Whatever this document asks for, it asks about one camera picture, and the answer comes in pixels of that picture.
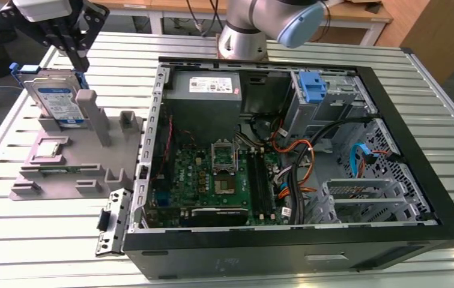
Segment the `blue drive bay latch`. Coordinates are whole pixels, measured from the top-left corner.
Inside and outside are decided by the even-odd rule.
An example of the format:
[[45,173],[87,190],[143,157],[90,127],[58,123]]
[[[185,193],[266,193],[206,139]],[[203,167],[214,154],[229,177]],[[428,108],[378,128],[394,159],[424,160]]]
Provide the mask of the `blue drive bay latch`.
[[322,103],[326,95],[326,82],[318,72],[299,72],[301,86],[307,103]]

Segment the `table surface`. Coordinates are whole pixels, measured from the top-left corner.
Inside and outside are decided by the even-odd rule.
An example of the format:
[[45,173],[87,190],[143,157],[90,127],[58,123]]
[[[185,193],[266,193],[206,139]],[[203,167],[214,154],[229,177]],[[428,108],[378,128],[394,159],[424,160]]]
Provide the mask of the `table surface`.
[[[93,0],[93,2],[107,6],[111,9],[147,9],[147,10],[169,10],[189,12],[186,0]],[[218,12],[227,13],[229,0],[219,0]],[[210,0],[190,0],[194,12],[213,13]],[[359,22],[386,22],[393,21],[393,16],[389,14],[385,7],[381,8],[378,14],[373,14],[365,10],[365,4],[345,2],[330,8],[333,20],[347,20]]]
[[[454,106],[398,48],[269,42],[271,61],[363,65],[381,83],[454,200]],[[215,58],[213,38],[101,33],[90,51],[87,82],[110,116],[147,117],[159,56]],[[71,68],[50,50],[42,65]],[[147,283],[127,257],[95,258],[98,213],[106,199],[13,202],[7,195],[41,128],[39,109],[22,93],[0,127],[0,286],[90,287]],[[233,287],[454,287],[454,248],[429,252],[384,271],[214,279]],[[203,280],[166,282],[213,287]]]

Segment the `ram slot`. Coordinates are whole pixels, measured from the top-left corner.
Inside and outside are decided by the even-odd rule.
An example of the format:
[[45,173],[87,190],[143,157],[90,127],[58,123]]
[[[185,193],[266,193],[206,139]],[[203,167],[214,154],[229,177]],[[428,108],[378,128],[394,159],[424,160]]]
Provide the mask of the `ram slot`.
[[259,215],[270,215],[273,213],[273,200],[263,154],[250,154],[247,168],[253,214],[255,217],[259,217]]
[[265,155],[259,154],[257,157],[258,163],[258,181],[259,181],[259,192],[261,192],[261,200],[263,204],[265,215],[270,216],[273,213],[273,194],[270,192],[269,185],[269,170],[266,169],[265,163]]

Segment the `blue hard drive label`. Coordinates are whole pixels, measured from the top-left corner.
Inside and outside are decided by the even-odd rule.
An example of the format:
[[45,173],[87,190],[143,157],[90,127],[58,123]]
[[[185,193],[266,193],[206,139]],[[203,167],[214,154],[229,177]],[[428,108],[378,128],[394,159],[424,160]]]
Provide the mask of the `blue hard drive label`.
[[39,88],[38,92],[69,94],[69,93],[71,93],[71,90],[69,88]]
[[75,95],[69,88],[38,88],[38,98],[51,116],[62,126],[75,127],[83,123],[83,113],[75,103]]

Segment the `green circuit board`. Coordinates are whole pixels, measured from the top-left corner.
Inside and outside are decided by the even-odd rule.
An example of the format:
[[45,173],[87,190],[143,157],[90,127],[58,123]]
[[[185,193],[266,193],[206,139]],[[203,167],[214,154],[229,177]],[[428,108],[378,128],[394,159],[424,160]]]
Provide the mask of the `green circuit board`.
[[[194,208],[243,208],[249,210],[250,215],[247,225],[282,224],[281,217],[277,215],[273,217],[274,219],[269,217],[267,219],[259,219],[253,215],[247,170],[249,152],[238,150],[238,156],[231,157],[231,154],[225,151],[219,150],[219,153],[217,153],[215,162],[222,164],[235,162],[238,171],[235,176],[233,176],[234,181],[231,183],[219,181],[213,173],[213,155],[210,149],[182,149],[178,151],[173,189],[170,193],[163,193],[163,196],[169,198],[169,202],[165,207],[158,209],[158,225],[161,227],[179,227],[179,214],[182,210]],[[274,153],[266,154],[265,162],[269,167],[277,165],[278,155]],[[218,187],[222,190],[234,188],[234,192],[219,194]]]

